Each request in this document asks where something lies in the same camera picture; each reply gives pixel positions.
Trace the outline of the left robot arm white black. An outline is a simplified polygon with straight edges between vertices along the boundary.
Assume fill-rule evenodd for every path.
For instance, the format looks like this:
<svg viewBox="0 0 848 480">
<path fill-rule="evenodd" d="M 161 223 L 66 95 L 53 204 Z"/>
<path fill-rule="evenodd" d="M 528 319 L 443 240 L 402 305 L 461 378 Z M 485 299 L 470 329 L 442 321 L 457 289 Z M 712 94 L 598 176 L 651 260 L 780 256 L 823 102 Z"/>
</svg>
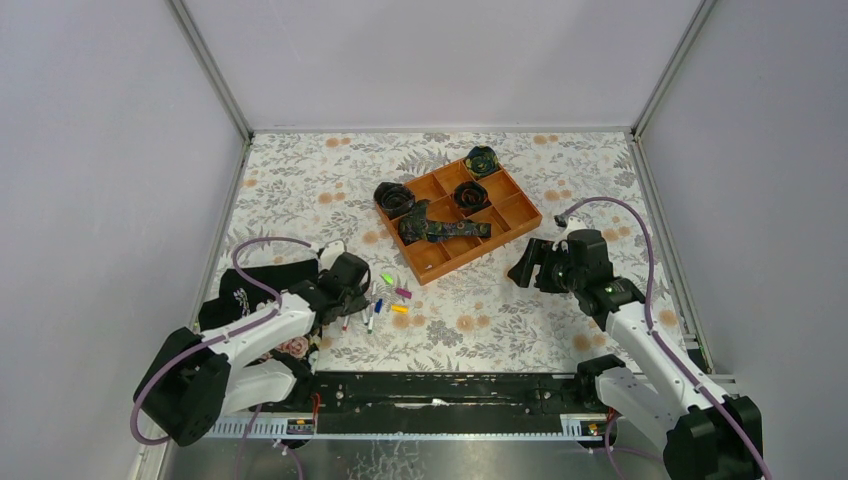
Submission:
<svg viewBox="0 0 848 480">
<path fill-rule="evenodd" d="M 250 302 L 242 318 L 208 321 L 195 333 L 172 332 L 133 394 L 130 417 L 135 439 L 146 445 L 138 417 L 145 414 L 165 435 L 187 446 L 222 415 L 272 403 L 306 401 L 312 375 L 305 353 L 278 347 L 307 340 L 340 317 L 367 306 L 368 263 L 349 252 L 323 248 L 316 259 L 226 274 Z"/>
</svg>

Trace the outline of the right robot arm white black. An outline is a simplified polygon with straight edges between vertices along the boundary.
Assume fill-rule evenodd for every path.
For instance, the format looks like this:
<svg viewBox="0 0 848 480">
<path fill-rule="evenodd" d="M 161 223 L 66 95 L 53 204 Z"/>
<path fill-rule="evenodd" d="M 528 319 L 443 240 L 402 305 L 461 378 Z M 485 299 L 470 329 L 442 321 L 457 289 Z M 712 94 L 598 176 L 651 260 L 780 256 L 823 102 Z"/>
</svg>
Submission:
<svg viewBox="0 0 848 480">
<path fill-rule="evenodd" d="M 580 363 L 579 396 L 629 420 L 661 451 L 670 478 L 766 478 L 759 408 L 672 351 L 646 311 L 645 295 L 615 275 L 599 231 L 572 231 L 560 242 L 532 238 L 508 276 L 521 288 L 573 295 L 636 363 L 646 384 L 612 354 Z"/>
</svg>

